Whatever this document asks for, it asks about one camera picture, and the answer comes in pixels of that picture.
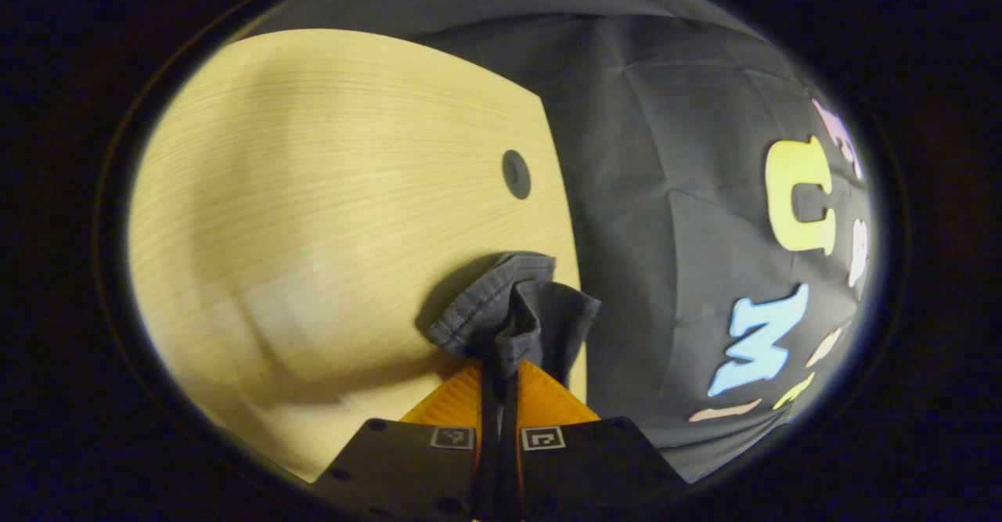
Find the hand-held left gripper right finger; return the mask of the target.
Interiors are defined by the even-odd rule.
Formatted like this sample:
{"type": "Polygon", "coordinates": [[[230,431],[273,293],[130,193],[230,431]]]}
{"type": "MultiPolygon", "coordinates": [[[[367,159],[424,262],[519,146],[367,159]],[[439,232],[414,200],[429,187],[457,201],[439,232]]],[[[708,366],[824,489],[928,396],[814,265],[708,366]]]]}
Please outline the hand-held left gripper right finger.
{"type": "Polygon", "coordinates": [[[601,418],[529,361],[508,389],[505,521],[655,521],[686,493],[632,419],[601,418]]]}

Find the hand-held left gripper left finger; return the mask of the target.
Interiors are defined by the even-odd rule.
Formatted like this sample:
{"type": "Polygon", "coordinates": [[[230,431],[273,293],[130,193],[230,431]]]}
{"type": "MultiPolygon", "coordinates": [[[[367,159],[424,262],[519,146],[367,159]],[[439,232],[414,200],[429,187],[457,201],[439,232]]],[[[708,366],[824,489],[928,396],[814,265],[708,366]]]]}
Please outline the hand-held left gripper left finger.
{"type": "Polygon", "coordinates": [[[341,521],[474,521],[492,508],[496,414],[469,362],[401,419],[365,419],[312,489],[341,521]]]}

